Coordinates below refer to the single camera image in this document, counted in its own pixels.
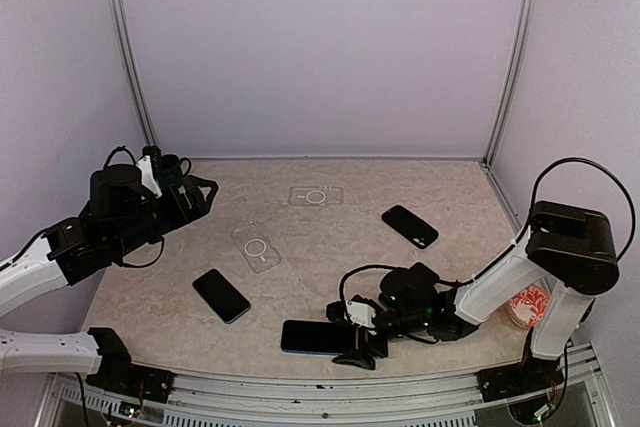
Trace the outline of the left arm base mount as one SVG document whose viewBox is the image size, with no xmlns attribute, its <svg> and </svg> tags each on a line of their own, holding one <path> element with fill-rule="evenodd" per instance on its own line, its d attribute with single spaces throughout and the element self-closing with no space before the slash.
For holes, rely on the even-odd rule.
<svg viewBox="0 0 640 427">
<path fill-rule="evenodd" d="M 169 370 L 132 362 L 123 341 L 111 328 L 92 327 L 88 334 L 96 341 L 99 369 L 87 375 L 90 386 L 105 391 L 166 404 L 175 374 Z"/>
</svg>

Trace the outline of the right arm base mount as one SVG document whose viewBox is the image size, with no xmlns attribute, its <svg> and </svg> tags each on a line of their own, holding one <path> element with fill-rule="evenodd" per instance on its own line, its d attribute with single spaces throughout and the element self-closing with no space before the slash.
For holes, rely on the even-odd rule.
<svg viewBox="0 0 640 427">
<path fill-rule="evenodd" d="M 487 368 L 476 374 L 482 399 L 492 402 L 559 386 L 565 380 L 560 360 L 533 357 L 527 340 L 522 358 L 512 364 Z"/>
</svg>

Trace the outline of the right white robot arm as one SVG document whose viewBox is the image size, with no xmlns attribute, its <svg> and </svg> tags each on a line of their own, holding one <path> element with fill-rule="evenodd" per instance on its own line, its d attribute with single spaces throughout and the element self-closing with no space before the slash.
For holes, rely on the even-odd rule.
<svg viewBox="0 0 640 427">
<path fill-rule="evenodd" d="M 385 308 L 364 324 L 353 317 L 345 296 L 347 281 L 361 271 L 355 268 L 341 278 L 339 299 L 328 305 L 327 317 L 375 338 L 409 337 L 423 330 L 428 345 L 454 342 L 476 332 L 524 288 L 552 277 L 547 309 L 530 329 L 523 360 L 511 370 L 512 383 L 531 391 L 549 376 L 595 299 L 616 285 L 619 262 L 631 245 L 627 241 L 616 248 L 611 223 L 599 211 L 531 197 L 520 231 L 471 278 L 444 280 L 422 263 L 386 265 L 380 283 Z"/>
</svg>

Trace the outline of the blue smartphone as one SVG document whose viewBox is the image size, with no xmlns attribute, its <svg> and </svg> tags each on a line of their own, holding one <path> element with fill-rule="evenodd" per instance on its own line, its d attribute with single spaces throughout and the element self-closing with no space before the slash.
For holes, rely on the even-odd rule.
<svg viewBox="0 0 640 427">
<path fill-rule="evenodd" d="M 329 322 L 286 320 L 280 347 L 287 353 L 342 355 L 356 347 L 356 330 Z"/>
</svg>

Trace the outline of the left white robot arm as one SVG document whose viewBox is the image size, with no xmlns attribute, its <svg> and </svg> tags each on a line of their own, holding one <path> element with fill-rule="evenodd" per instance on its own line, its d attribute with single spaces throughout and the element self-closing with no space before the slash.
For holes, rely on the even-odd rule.
<svg viewBox="0 0 640 427">
<path fill-rule="evenodd" d="M 191 174 L 190 161 L 147 146 L 140 159 L 106 159 L 90 177 L 89 200 L 75 217 L 37 232 L 1 265 L 1 312 L 74 286 L 145 245 L 209 214 L 218 184 Z M 1 333 L 1 372 L 77 373 L 92 384 L 133 390 L 140 371 L 111 328 L 72 334 Z"/>
</svg>

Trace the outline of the clear magsafe phone case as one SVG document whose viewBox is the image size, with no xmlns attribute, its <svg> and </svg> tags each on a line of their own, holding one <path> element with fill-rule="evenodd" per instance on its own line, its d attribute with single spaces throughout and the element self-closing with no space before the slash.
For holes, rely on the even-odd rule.
<svg viewBox="0 0 640 427">
<path fill-rule="evenodd" d="M 279 251 L 259 223 L 249 222 L 235 228 L 231 232 L 231 239 L 256 274 L 264 273 L 282 262 Z"/>
</svg>

